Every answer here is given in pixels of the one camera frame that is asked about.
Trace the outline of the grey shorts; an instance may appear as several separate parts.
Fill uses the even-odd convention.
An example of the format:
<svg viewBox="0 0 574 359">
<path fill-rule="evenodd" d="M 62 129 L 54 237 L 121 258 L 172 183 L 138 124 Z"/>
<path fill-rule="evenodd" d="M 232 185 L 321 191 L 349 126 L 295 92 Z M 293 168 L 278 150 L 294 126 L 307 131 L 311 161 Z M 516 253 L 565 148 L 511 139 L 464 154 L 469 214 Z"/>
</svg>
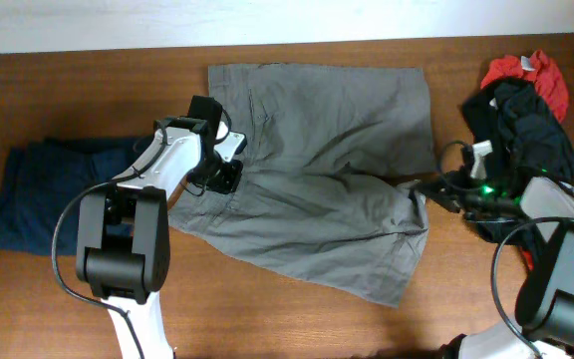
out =
<svg viewBox="0 0 574 359">
<path fill-rule="evenodd" d="M 246 137 L 235 192 L 184 194 L 170 225 L 235 259 L 400 304 L 428 240 L 413 177 L 434 169 L 419 68 L 231 64 L 212 98 Z"/>
</svg>

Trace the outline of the navy blue garment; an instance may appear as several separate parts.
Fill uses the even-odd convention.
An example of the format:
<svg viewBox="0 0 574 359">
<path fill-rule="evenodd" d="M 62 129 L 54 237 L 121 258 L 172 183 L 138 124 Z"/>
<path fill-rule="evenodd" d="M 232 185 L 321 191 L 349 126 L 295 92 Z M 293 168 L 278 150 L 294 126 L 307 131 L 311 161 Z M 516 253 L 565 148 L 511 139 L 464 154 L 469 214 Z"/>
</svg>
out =
<svg viewBox="0 0 574 359">
<path fill-rule="evenodd" d="M 151 140 L 46 138 L 12 149 L 0 187 L 0 250 L 49 255 L 55 226 L 69 201 L 122 173 Z"/>
</svg>

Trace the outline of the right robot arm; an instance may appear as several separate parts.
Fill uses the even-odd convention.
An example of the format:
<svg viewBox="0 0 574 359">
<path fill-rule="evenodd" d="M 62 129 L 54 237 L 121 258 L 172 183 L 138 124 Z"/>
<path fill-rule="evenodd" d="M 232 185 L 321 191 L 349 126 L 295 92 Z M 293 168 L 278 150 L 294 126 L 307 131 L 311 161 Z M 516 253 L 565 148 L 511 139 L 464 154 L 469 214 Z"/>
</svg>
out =
<svg viewBox="0 0 574 359">
<path fill-rule="evenodd" d="M 490 214 L 511 231 L 497 243 L 490 286 L 500 323 L 461 334 L 442 345 L 438 358 L 574 358 L 574 186 L 539 170 L 520 170 L 479 189 L 462 171 L 420 182 L 412 189 L 470 219 Z M 502 248 L 520 232 L 534 230 L 535 260 L 508 315 L 497 287 Z"/>
</svg>

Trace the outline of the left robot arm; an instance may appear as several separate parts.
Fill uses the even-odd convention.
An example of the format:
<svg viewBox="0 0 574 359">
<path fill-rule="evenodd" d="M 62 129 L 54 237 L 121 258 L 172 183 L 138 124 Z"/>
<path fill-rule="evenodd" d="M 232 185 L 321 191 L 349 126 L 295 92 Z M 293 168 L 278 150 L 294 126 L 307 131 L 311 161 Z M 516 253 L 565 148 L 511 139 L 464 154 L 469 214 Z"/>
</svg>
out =
<svg viewBox="0 0 574 359">
<path fill-rule="evenodd" d="M 109 312 L 123 357 L 174 357 L 159 298 L 170 263 L 168 209 L 191 184 L 234 192 L 245 146 L 222 105 L 195 96 L 186 115 L 155 122 L 128 169 L 82 196 L 76 274 Z"/>
</svg>

